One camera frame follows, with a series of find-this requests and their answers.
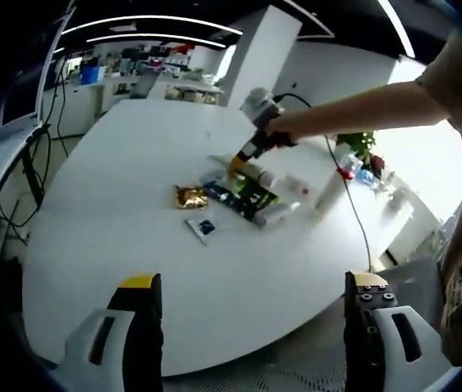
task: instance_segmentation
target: white pillar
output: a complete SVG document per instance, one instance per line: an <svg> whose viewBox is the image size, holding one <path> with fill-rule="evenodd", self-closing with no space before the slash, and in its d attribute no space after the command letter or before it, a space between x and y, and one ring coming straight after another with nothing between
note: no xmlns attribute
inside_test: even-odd
<svg viewBox="0 0 462 392"><path fill-rule="evenodd" d="M233 25L243 35L225 75L220 104L239 108L253 88L273 89L302 23L269 6Z"/></svg>

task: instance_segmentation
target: human arm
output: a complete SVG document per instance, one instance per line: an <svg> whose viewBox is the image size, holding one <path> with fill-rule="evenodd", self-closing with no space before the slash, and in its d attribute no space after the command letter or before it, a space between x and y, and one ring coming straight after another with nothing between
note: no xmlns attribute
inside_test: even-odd
<svg viewBox="0 0 462 392"><path fill-rule="evenodd" d="M432 125L448 117L449 113L420 84L403 82L282 115L272 120L266 131L288 132L297 141L331 133Z"/></svg>

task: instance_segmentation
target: blue container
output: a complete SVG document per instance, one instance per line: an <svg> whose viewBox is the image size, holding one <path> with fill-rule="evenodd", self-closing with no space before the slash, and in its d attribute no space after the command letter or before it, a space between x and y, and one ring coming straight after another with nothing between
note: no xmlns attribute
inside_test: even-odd
<svg viewBox="0 0 462 392"><path fill-rule="evenodd" d="M81 84L93 84L99 80L99 67L84 67L81 72Z"/></svg>

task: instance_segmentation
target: white table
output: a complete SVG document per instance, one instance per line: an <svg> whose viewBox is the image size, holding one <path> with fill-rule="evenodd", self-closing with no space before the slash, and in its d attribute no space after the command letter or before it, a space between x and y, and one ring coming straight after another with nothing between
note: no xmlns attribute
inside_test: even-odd
<svg viewBox="0 0 462 392"><path fill-rule="evenodd" d="M121 281L159 272L162 374L194 372L295 330L342 294L345 271L367 269L346 200L321 222L301 209L265 230L212 203L228 228L209 246L191 232L183 219L193 212L173 208L173 185L217 168L207 155L238 151L253 131L238 111L147 99L120 102L84 136L33 222L23 309L37 354L59 362L67 336ZM333 171L325 151L307 145L260 163L318 188ZM383 210L364 187L354 186L353 197L377 244Z"/></svg>
<svg viewBox="0 0 462 392"><path fill-rule="evenodd" d="M192 88L196 91L209 92L211 94L223 94L224 91L216 86L205 83L203 81L197 82L195 80L172 78L169 76L162 75L155 82L153 88L149 92L149 98L158 98L163 100L166 95L167 86L181 87L181 88Z"/></svg>

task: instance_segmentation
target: hand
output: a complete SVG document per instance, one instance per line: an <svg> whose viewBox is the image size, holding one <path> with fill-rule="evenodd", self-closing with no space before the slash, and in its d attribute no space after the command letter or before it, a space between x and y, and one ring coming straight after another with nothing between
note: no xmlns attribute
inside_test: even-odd
<svg viewBox="0 0 462 392"><path fill-rule="evenodd" d="M265 127L265 133L271 135L273 132L285 132L289 134L293 143L304 136L304 121L302 113L288 113L280 117L273 118Z"/></svg>

